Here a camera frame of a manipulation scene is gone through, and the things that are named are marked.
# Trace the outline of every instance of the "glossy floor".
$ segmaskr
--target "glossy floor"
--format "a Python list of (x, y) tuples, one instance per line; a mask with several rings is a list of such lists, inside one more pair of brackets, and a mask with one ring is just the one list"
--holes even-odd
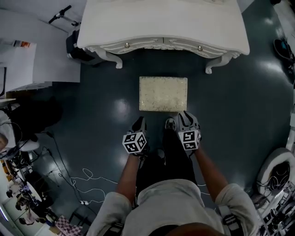
[[(286, 144), (293, 81), (272, 48), (272, 41), (282, 32), (273, 6), (268, 0), (256, 0), (243, 18), (250, 54), (213, 68), (211, 75), (204, 73), (206, 59), (193, 53), (136, 50), (122, 55), (124, 66), (120, 70), (112, 62), (96, 68), (82, 65), (81, 83), (59, 83), (38, 91), (36, 99), (55, 96), (63, 106), (61, 121), (50, 130), (55, 133), (69, 173), (86, 178), (82, 168), (88, 168), (94, 177), (118, 181), (128, 156), (121, 144), (122, 136), (131, 124), (145, 116), (147, 136), (156, 147), (169, 116), (139, 111), (139, 77), (187, 77), (188, 111), (201, 124), (204, 149), (231, 183), (250, 189), (263, 160)], [(44, 134), (39, 137), (62, 168), (53, 140)], [(203, 184), (195, 161), (194, 165), (197, 182)], [(34, 168), (43, 174), (57, 169), (49, 156), (39, 159)], [(56, 195), (54, 211), (69, 217), (80, 206), (79, 212), (93, 219), (94, 214), (78, 203), (71, 187), (58, 171), (54, 172), (59, 182), (59, 187), (52, 190)], [(103, 180), (78, 180), (77, 186), (83, 191), (100, 188), (106, 193), (115, 189), (115, 184)], [(103, 199), (99, 190), (81, 195), (87, 201)], [(213, 207), (209, 196), (203, 199)], [(100, 205), (89, 206), (98, 212)]]

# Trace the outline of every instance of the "plaid fabric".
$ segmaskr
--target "plaid fabric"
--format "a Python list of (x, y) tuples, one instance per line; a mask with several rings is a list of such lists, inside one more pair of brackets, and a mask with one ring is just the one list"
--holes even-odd
[(64, 216), (58, 219), (55, 226), (58, 227), (65, 236), (79, 236), (82, 229), (82, 226), (71, 225)]

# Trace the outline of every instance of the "black pants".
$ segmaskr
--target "black pants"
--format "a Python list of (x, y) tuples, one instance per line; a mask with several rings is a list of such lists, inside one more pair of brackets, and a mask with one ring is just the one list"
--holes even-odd
[(167, 179), (187, 179), (196, 184), (191, 160), (173, 130), (165, 130), (163, 136), (165, 160), (157, 155), (148, 156), (136, 178), (136, 195), (154, 183)]

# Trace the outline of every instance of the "white cube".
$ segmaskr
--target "white cube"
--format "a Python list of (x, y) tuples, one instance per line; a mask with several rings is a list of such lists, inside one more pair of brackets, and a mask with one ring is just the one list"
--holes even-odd
[(178, 135), (185, 151), (199, 148), (201, 133), (198, 130), (179, 132)]
[(123, 136), (122, 144), (128, 153), (140, 153), (146, 143), (147, 140), (142, 132)]

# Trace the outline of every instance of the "curved table leg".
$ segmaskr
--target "curved table leg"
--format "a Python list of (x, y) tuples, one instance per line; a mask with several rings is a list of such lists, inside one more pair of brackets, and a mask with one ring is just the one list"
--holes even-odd
[(116, 68), (117, 69), (121, 69), (123, 67), (123, 62), (122, 59), (119, 58), (118, 56), (115, 56), (114, 54), (111, 54), (109, 52), (107, 52), (106, 50), (100, 48), (99, 46), (97, 47), (88, 47), (87, 48), (89, 51), (96, 52), (97, 55), (101, 58), (104, 59), (106, 61), (114, 61), (117, 63)]
[(230, 62), (232, 58), (237, 58), (240, 54), (235, 52), (228, 52), (221, 57), (218, 57), (212, 61), (209, 61), (206, 65), (206, 74), (212, 74), (212, 67), (223, 66)]

